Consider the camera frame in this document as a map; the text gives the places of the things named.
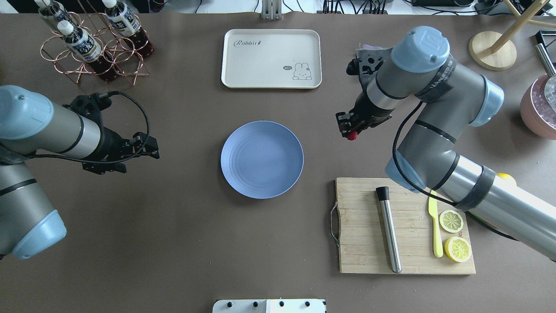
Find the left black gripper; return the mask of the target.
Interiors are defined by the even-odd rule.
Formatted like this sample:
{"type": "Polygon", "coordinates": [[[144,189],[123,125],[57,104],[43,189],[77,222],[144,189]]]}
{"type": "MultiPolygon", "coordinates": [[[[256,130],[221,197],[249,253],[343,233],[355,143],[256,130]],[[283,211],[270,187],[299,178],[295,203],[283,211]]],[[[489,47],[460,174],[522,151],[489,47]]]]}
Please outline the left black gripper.
{"type": "Polygon", "coordinates": [[[149,156],[159,159],[156,138],[137,132],[131,139],[124,139],[107,127],[101,128],[97,148],[82,160],[82,168],[88,172],[103,175],[106,172],[126,173],[124,159],[149,156]]]}

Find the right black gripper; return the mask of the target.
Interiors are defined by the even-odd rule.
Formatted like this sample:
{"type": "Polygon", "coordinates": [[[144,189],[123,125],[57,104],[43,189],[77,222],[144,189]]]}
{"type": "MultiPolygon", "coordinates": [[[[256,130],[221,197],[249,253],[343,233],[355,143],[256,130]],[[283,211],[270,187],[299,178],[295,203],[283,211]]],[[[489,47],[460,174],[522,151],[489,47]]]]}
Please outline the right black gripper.
{"type": "Polygon", "coordinates": [[[365,92],[357,97],[354,108],[349,112],[335,114],[336,122],[342,136],[348,136],[353,130],[361,133],[368,127],[377,127],[392,117],[391,110],[377,107],[365,92]]]}

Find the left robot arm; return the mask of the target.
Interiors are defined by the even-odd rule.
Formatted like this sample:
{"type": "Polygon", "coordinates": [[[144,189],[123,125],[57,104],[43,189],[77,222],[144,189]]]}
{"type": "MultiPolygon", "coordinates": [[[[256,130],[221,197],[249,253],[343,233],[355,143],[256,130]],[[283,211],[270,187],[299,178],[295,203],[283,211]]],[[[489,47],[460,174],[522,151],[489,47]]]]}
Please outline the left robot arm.
{"type": "Polygon", "coordinates": [[[14,85],[2,86],[0,166],[0,253],[21,260],[62,240],[67,228],[26,163],[57,158],[78,162],[88,172],[126,172],[125,161],[148,155],[159,159],[157,140],[147,131],[125,139],[107,128],[102,112],[120,91],[80,95],[58,105],[44,95],[14,85]]]}

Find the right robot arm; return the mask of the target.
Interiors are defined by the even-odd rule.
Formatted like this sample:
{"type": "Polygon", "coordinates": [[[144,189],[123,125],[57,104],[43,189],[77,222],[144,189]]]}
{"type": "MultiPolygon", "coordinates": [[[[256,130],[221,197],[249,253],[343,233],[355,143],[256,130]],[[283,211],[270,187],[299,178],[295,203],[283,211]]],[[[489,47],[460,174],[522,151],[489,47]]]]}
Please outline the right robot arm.
{"type": "Polygon", "coordinates": [[[555,207],[453,150],[466,127],[484,125],[498,113],[504,93],[459,64],[439,30],[411,29],[362,88],[354,108],[336,114],[343,137],[354,140],[377,127],[414,95],[425,107],[401,145],[393,146],[388,177],[415,193],[435,190],[457,210],[555,260],[555,207]]]}

